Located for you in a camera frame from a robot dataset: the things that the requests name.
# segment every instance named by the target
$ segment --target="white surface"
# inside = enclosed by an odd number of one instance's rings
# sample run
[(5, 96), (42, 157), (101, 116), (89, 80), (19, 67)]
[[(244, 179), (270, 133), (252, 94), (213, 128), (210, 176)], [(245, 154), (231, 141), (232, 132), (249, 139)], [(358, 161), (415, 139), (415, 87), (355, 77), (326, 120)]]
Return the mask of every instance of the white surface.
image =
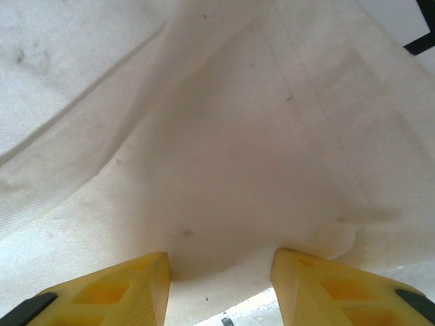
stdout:
[[(341, 259), (370, 269), (433, 258), (434, 78), (355, 2), (148, 1), (152, 19), (140, 2), (102, 1), (100, 19), (67, 3), (7, 3), (5, 29), (20, 5), (40, 14), (2, 39), (0, 314), (153, 250), (171, 254), (168, 325), (261, 292), (281, 245), (332, 257), (355, 240)], [(69, 11), (92, 24), (35, 18)], [(66, 66), (17, 62), (28, 35)]]

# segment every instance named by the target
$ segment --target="yellow plastic part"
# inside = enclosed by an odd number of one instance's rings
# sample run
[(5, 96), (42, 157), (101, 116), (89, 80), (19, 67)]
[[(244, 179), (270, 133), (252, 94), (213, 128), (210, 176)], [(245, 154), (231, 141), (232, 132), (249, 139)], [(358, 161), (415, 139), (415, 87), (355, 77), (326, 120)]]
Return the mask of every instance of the yellow plastic part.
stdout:
[(433, 326), (388, 278), (294, 251), (275, 254), (271, 280), (285, 326)]
[(166, 253), (150, 253), (42, 293), (55, 299), (29, 326), (163, 326), (171, 284)]

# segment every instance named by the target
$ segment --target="white fabric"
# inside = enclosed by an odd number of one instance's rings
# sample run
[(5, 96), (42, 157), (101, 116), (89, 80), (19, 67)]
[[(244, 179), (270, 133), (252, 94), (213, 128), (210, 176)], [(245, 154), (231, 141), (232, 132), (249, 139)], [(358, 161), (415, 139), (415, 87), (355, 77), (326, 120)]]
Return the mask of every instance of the white fabric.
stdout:
[(354, 0), (4, 2), (0, 314), (154, 250), (168, 325), (263, 290), (280, 246), (433, 258), (434, 78)]

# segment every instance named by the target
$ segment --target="black strip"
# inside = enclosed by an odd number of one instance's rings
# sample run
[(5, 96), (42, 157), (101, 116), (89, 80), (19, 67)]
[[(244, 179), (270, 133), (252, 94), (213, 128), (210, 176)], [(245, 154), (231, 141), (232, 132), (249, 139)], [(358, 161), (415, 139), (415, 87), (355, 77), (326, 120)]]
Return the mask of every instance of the black strip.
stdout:
[(431, 32), (435, 32), (435, 0), (417, 0), (426, 24)]
[(0, 326), (26, 326), (56, 298), (55, 293), (44, 293), (27, 299), (0, 319)]
[(435, 32), (428, 33), (419, 39), (416, 39), (414, 42), (410, 42), (405, 45), (405, 49), (409, 51), (409, 53), (413, 55), (418, 55), (426, 50), (429, 50), (435, 46)]
[(435, 325), (435, 304), (424, 295), (413, 293), (403, 289), (397, 289), (396, 293), (407, 304), (413, 307), (424, 318)]
[(228, 317), (222, 318), (221, 322), (222, 324), (224, 324), (224, 326), (234, 326), (234, 323), (232, 322), (231, 318)]

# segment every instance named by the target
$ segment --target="stain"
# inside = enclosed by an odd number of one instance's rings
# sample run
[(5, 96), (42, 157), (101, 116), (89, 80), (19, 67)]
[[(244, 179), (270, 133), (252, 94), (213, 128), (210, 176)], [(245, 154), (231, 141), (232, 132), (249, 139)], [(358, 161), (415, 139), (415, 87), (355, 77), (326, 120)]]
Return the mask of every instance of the stain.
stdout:
[(22, 48), (18, 49), (18, 55), (16, 56), (16, 62), (21, 63), (24, 60), (24, 57), (26, 55), (24, 54), (24, 50)]
[(193, 236), (193, 230), (192, 229), (186, 229), (181, 233), (182, 236), (185, 236), (186, 238), (189, 238)]

